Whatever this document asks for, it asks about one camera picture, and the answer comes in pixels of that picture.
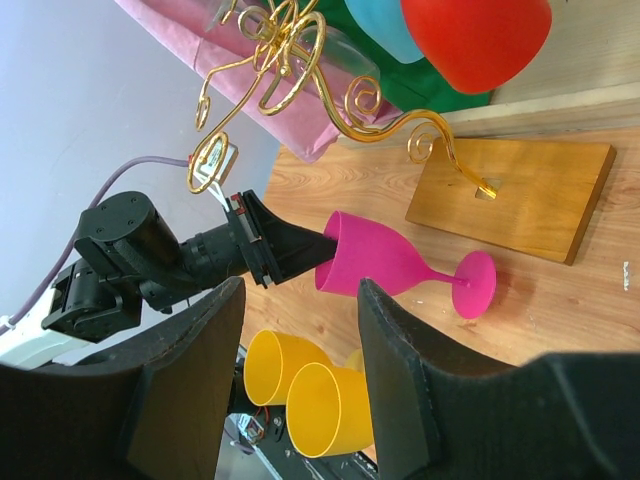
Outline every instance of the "yellow cup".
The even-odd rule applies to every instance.
[[[351,368],[356,372],[364,373],[364,354],[362,353],[362,349],[354,350],[347,358],[347,361],[344,364],[345,367]]]
[[[255,405],[284,405],[298,371],[317,362],[331,365],[316,344],[286,333],[263,330],[249,345],[244,364],[244,387]]]
[[[373,444],[364,373],[321,363],[303,367],[289,389],[287,428],[296,450],[310,458]]]

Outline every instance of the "clear glass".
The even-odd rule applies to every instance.
[[[311,52],[316,41],[318,28],[316,25],[305,28],[298,37],[297,43],[307,52]],[[334,104],[340,108],[344,107],[344,99],[351,82],[360,76],[369,76],[380,81],[380,69],[367,56],[361,53],[353,44],[351,39],[340,30],[327,26],[327,35],[324,41],[324,48],[318,65],[324,73],[325,79],[331,90]],[[295,58],[292,61],[293,74],[299,78],[305,69],[305,63]],[[363,89],[366,84],[361,84],[354,91],[354,97]],[[313,81],[309,81],[305,91],[317,94],[317,89]],[[375,97],[363,95],[361,105],[365,109],[372,109],[375,106]]]
[[[220,20],[225,13],[231,8],[232,0],[196,0],[205,8],[204,30],[208,32],[220,24]],[[233,9],[233,24],[237,24],[237,18],[242,11],[249,6],[258,6],[265,8],[260,0],[238,0]]]

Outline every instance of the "cup rim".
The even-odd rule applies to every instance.
[[[249,359],[249,354],[251,352],[251,346],[253,345],[253,342],[256,341],[256,339],[260,336],[269,336],[271,337],[274,341],[276,346],[278,347],[278,360],[279,360],[279,372],[278,372],[278,383],[276,384],[276,387],[274,388],[271,396],[265,401],[265,402],[256,402],[252,395],[249,393],[249,389],[247,388],[247,375],[246,375],[246,369],[247,369],[247,362]],[[273,399],[275,398],[276,394],[278,393],[278,391],[280,390],[280,387],[282,386],[282,372],[284,369],[284,355],[282,353],[282,345],[280,344],[280,340],[278,339],[278,335],[276,335],[276,332],[274,332],[273,330],[269,330],[269,329],[263,329],[260,330],[258,333],[256,333],[254,335],[254,337],[251,339],[251,342],[249,343],[249,347],[247,348],[247,355],[245,357],[245,364],[244,364],[244,381],[245,381],[245,390],[247,392],[247,396],[249,397],[249,400],[251,400],[251,402],[255,405],[257,405],[258,407],[264,407],[265,405],[269,405]]]
[[[338,432],[340,431],[340,424],[342,423],[342,396],[340,394],[340,388],[338,386],[338,382],[336,381],[336,376],[333,373],[332,368],[339,368],[339,367],[329,367],[327,365],[324,365],[323,363],[320,362],[311,362],[306,364],[304,367],[302,367],[298,373],[296,373],[296,375],[293,377],[293,380],[291,382],[291,387],[289,387],[289,392],[287,393],[287,407],[290,406],[290,397],[291,397],[291,391],[293,390],[292,387],[295,384],[298,376],[304,372],[304,370],[307,370],[309,368],[317,368],[318,366],[322,367],[322,369],[329,375],[329,377],[331,378],[333,387],[335,389],[336,392],[336,396],[337,396],[337,400],[338,400],[338,418],[336,420],[336,426],[335,426],[335,430],[333,432],[333,435],[331,437],[331,441],[327,444],[327,447],[320,453],[315,454],[315,455],[309,455],[308,453],[303,453],[303,450],[301,450],[300,448],[298,448],[298,445],[296,444],[296,441],[293,437],[293,435],[291,435],[291,431],[289,431],[289,438],[291,438],[291,443],[293,443],[294,448],[300,452],[303,453],[303,455],[307,458],[319,458],[322,457],[324,455],[327,454],[327,452],[329,452],[331,450],[331,447],[333,447],[333,445],[336,443],[336,439],[338,438]],[[289,412],[290,409],[287,408],[287,425],[290,425],[289,422]]]
[[[327,236],[327,231],[329,230],[329,226],[333,226],[333,222],[337,222],[337,226],[336,226],[336,233],[335,233],[335,237],[334,240],[336,240],[337,242],[337,248],[336,248],[336,254],[333,256],[333,258],[331,260],[329,260],[326,263],[323,263],[322,265],[319,265],[318,267],[316,267],[315,272],[314,272],[314,280],[315,280],[315,286],[316,286],[316,290],[322,292],[323,288],[330,283],[330,280],[332,278],[332,273],[333,273],[333,262],[335,261],[336,258],[339,257],[340,255],[340,251],[342,250],[341,247],[341,242],[340,242],[340,234],[342,232],[342,219],[343,219],[343,215],[344,212],[341,212],[340,210],[336,210],[335,212],[333,212],[331,214],[331,216],[329,217],[329,220],[327,220],[327,224],[324,227],[324,236]]]

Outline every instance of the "white wall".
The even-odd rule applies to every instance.
[[[200,86],[112,0],[1,2],[0,314],[27,298],[119,165],[145,154],[186,159],[203,136],[193,126]],[[210,92],[212,127],[231,105]],[[240,148],[227,193],[262,193],[278,143],[244,115],[227,132]],[[185,174],[142,165],[112,192],[146,193],[183,239],[224,218],[209,194],[187,191]],[[145,312],[144,322],[160,318]]]

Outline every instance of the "golden wire decoration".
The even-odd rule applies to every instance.
[[[211,69],[202,85],[195,119],[198,131],[204,127],[209,116],[211,98],[207,95],[207,88],[215,74],[247,64],[252,65],[256,74],[254,82],[240,102],[194,150],[187,174],[187,185],[191,192],[201,193],[215,182],[214,179],[220,173],[229,144],[229,137],[223,132],[224,127],[246,105],[265,74],[274,71],[274,79],[258,101],[258,109],[263,115],[272,116],[282,112],[295,100],[309,80],[312,80],[329,118],[346,137],[364,143],[379,142],[389,138],[407,123],[421,120],[407,141],[407,152],[411,161],[424,163],[428,160],[433,151],[434,141],[434,136],[428,130],[435,130],[443,140],[453,167],[490,198],[496,197],[497,191],[493,186],[458,160],[454,149],[453,131],[447,121],[437,113],[431,110],[412,110],[400,115],[383,127],[365,125],[358,114],[362,116],[374,115],[382,103],[380,84],[373,77],[357,77],[349,85],[343,105],[344,114],[348,119],[346,121],[335,106],[329,85],[318,65],[327,28],[324,16],[313,11],[318,0],[311,0],[302,11],[300,11],[297,0],[282,0],[277,7],[273,0],[267,1],[270,11],[258,6],[250,6],[244,9],[238,18],[240,32],[246,38],[257,42],[253,55],[239,62]],[[228,22],[235,11],[236,4],[237,0],[231,2],[229,10],[221,17],[221,24]],[[249,28],[251,22],[255,24],[253,30]],[[313,48],[307,50],[297,41],[302,31],[310,25],[315,25],[317,32]],[[279,102],[268,106],[267,104],[271,101],[282,79],[292,75],[291,59],[293,58],[302,62],[304,70],[289,92]],[[367,97],[373,99],[372,107],[364,105],[364,99]],[[215,147],[218,142],[222,142],[222,148],[218,150],[220,154],[217,159],[214,159],[217,163],[213,173],[203,185],[196,187],[193,185],[194,169],[197,165],[206,164],[210,160],[209,156],[216,151]]]

